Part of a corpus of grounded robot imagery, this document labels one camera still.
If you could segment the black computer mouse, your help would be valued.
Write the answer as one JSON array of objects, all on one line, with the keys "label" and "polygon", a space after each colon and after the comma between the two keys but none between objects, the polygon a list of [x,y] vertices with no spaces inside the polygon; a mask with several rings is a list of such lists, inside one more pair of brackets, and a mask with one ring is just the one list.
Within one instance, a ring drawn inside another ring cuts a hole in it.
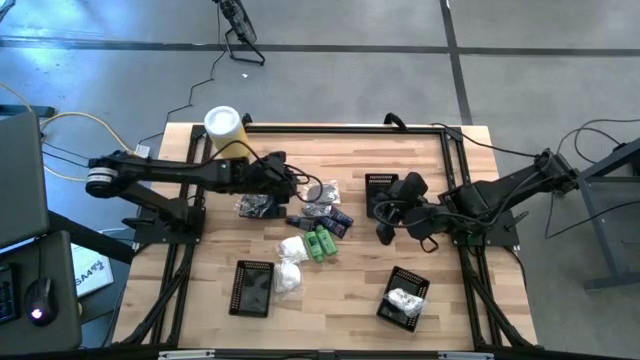
[{"label": "black computer mouse", "polygon": [[58,304],[51,278],[38,278],[28,286],[24,297],[24,311],[38,327],[47,326],[55,320]]}]

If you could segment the black keyboard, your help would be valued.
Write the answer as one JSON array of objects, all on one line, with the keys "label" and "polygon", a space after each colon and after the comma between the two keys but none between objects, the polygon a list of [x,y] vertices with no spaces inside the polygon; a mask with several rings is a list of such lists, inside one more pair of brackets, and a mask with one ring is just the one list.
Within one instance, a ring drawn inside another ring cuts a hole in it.
[{"label": "black keyboard", "polygon": [[0,265],[0,325],[20,318],[18,273],[16,264]]}]

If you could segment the yellow canister with white lid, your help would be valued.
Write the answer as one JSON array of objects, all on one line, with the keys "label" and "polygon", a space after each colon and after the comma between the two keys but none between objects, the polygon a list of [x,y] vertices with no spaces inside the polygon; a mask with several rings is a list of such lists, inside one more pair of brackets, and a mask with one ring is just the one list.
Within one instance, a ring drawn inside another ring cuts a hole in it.
[{"label": "yellow canister with white lid", "polygon": [[217,106],[204,118],[204,127],[220,158],[248,157],[247,134],[239,113],[229,106]]}]

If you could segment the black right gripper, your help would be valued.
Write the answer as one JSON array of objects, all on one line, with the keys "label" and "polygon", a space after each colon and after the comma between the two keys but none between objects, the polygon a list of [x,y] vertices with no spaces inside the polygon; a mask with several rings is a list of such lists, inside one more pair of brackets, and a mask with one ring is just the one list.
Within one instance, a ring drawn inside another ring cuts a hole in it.
[{"label": "black right gripper", "polygon": [[422,176],[410,172],[374,197],[372,216],[377,222],[376,235],[383,245],[391,244],[396,229],[405,229],[411,238],[422,243],[450,228],[448,210],[429,203],[424,197],[427,190]]}]

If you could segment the black side table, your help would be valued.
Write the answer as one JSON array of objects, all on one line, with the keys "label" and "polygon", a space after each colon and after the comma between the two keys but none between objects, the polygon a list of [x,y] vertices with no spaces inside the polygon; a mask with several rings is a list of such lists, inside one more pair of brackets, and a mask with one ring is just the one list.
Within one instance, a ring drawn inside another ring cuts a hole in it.
[{"label": "black side table", "polygon": [[578,177],[588,218],[569,228],[586,223],[593,227],[608,268],[607,276],[584,282],[587,292],[640,284],[640,270],[632,269],[625,250],[627,245],[640,245],[640,173],[614,174],[634,163],[640,165],[640,138],[589,166]]}]

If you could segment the white printed paper sign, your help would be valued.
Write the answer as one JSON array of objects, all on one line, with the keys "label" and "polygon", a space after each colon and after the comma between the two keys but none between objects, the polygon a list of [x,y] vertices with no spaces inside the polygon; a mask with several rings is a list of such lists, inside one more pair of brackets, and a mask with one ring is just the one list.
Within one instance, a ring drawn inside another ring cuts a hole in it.
[{"label": "white printed paper sign", "polygon": [[83,297],[114,282],[110,259],[96,251],[71,244],[76,293]]}]

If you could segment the dark grey desk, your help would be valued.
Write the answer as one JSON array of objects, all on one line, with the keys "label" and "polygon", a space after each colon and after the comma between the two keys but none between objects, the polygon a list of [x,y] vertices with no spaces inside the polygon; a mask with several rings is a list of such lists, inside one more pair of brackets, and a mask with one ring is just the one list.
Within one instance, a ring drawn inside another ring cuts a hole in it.
[{"label": "dark grey desk", "polygon": [[[0,325],[0,357],[44,355],[75,350],[82,343],[81,316],[76,293],[71,244],[129,263],[134,250],[125,243],[100,234],[56,213],[45,233],[26,239],[29,243],[0,254],[0,265],[18,266],[20,318]],[[35,326],[24,311],[28,286],[49,277],[55,288],[58,314],[47,326]]]}]

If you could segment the black plastic basket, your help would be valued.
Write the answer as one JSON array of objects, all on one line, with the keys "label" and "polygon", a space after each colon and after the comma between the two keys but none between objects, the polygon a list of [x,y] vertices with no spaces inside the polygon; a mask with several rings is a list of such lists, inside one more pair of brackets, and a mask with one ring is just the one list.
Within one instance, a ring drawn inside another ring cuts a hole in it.
[{"label": "black plastic basket", "polygon": [[399,175],[394,173],[367,173],[365,175],[365,200],[366,215],[374,218],[374,207],[389,200],[388,192],[392,185],[399,180]]},{"label": "black plastic basket", "polygon": [[425,308],[427,303],[426,295],[429,286],[430,282],[427,279],[408,270],[395,266],[387,282],[376,315],[379,318],[402,328],[403,330],[414,332],[416,330],[417,323],[421,314],[412,318],[407,317],[403,312],[399,311],[390,302],[388,302],[384,298],[384,295],[392,289],[402,288],[412,295],[423,298],[425,300]]},{"label": "black plastic basket", "polygon": [[274,263],[238,260],[230,297],[231,316],[267,318]]},{"label": "black plastic basket", "polygon": [[245,194],[238,203],[238,215],[252,219],[275,219],[283,216],[271,195]]}]

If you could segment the grey monitor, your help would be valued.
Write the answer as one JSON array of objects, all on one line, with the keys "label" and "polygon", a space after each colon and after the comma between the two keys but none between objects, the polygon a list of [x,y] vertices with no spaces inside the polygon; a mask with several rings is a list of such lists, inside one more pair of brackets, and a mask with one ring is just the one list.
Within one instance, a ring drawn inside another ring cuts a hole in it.
[{"label": "grey monitor", "polygon": [[0,248],[49,227],[41,133],[35,115],[0,120]]}]

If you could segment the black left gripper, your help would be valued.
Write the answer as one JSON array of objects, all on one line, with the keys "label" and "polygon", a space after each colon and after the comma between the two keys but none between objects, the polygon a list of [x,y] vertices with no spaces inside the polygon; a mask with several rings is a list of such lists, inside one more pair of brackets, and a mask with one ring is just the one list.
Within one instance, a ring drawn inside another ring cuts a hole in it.
[{"label": "black left gripper", "polygon": [[297,181],[293,172],[286,169],[284,151],[271,152],[249,165],[248,193],[272,196],[272,217],[287,216],[287,205],[297,194]]}]

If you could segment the black floor fan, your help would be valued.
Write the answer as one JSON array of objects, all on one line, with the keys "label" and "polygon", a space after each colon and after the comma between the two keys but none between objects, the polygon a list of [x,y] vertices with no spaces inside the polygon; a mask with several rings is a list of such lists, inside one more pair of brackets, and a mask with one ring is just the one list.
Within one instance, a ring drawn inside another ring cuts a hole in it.
[{"label": "black floor fan", "polygon": [[[255,43],[258,40],[253,24],[246,12],[246,9],[241,0],[212,0],[217,9],[221,11],[224,18],[229,22],[231,28],[224,33],[224,40],[226,50],[229,52],[229,56],[232,60],[250,64],[257,64],[263,66],[266,62],[265,57],[255,47]],[[236,39],[244,46],[248,47],[258,57],[258,60],[241,58],[234,55],[231,49],[229,37],[231,34],[236,36]]]}]

